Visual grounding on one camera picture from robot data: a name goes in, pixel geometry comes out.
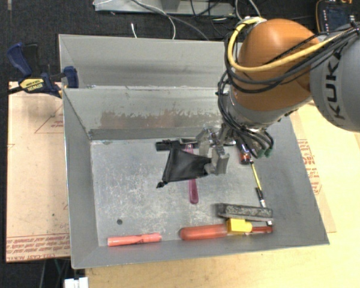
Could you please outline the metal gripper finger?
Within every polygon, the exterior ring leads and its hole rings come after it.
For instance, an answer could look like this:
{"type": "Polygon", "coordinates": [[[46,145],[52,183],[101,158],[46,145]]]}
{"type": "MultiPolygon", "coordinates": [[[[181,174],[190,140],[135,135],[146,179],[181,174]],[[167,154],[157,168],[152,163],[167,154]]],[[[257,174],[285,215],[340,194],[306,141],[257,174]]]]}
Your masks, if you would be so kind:
{"type": "Polygon", "coordinates": [[[225,152],[222,147],[214,147],[212,149],[211,162],[204,165],[204,169],[208,174],[225,174],[230,155],[225,152]]]}
{"type": "Polygon", "coordinates": [[[209,149],[212,142],[213,128],[205,127],[197,136],[197,145],[199,149],[199,155],[203,157],[208,156],[209,149]]]}

